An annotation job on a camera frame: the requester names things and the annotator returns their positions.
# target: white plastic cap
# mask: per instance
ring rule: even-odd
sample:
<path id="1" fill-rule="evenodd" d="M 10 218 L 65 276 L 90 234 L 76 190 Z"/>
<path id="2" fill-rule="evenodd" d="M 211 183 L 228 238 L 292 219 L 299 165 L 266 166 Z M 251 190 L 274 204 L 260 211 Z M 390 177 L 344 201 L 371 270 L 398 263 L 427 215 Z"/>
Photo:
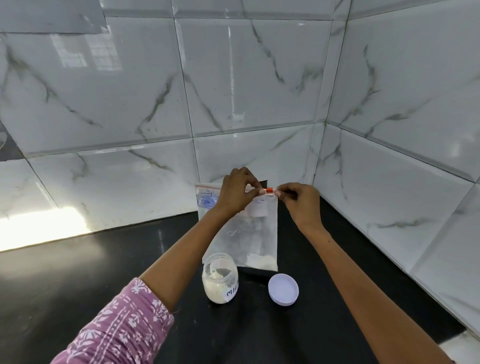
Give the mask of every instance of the white plastic cap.
<path id="1" fill-rule="evenodd" d="M 299 287 L 292 277 L 279 273 L 270 278 L 268 294 L 276 304 L 290 306 L 299 296 Z"/>

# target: glass jar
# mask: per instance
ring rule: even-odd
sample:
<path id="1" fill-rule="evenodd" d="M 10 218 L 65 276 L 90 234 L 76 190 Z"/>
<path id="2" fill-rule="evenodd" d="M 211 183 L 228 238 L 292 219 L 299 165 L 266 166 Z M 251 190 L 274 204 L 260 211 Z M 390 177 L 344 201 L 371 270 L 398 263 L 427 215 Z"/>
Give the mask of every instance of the glass jar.
<path id="1" fill-rule="evenodd" d="M 202 282 L 207 297 L 215 303 L 227 303 L 237 293 L 239 273 L 231 256 L 212 254 L 205 260 Z"/>

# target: black countertop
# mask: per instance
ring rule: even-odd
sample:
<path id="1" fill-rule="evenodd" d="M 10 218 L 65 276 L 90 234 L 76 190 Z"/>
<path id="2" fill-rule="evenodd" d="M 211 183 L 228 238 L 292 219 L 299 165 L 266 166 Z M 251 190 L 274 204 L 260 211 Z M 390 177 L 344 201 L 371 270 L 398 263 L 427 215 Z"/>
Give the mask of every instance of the black countertop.
<path id="1" fill-rule="evenodd" d="M 434 340 L 464 330 L 325 201 L 321 210 L 333 238 Z M 49 363 L 197 221 L 190 213 L 0 253 L 1 362 Z M 297 281 L 298 300 L 276 305 L 267 288 L 273 273 L 239 268 L 237 295 L 217 305 L 205 295 L 200 265 L 155 363 L 377 363 L 282 205 L 278 222 L 278 270 Z"/>

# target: resealable plastic bag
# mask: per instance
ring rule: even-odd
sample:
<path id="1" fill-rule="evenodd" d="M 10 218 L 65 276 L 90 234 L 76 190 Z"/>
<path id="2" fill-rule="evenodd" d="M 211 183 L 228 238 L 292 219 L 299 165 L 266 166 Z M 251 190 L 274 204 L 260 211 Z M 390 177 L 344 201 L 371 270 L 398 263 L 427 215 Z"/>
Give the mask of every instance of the resealable plastic bag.
<path id="1" fill-rule="evenodd" d="M 195 185 L 198 219 L 215 206 L 221 184 Z M 231 218 L 220 229 L 208 247 L 202 262 L 212 254 L 227 253 L 238 267 L 278 271 L 276 263 L 277 204 L 274 194 L 264 194 L 253 199 L 247 207 Z"/>

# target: floral print sleeve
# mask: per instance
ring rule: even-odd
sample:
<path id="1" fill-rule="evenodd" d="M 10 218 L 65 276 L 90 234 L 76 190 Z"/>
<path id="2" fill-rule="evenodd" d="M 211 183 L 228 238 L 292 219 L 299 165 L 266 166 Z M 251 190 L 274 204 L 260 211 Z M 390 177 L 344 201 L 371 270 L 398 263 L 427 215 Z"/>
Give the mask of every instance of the floral print sleeve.
<path id="1" fill-rule="evenodd" d="M 51 364 L 151 364 L 172 325 L 173 315 L 135 278 Z"/>

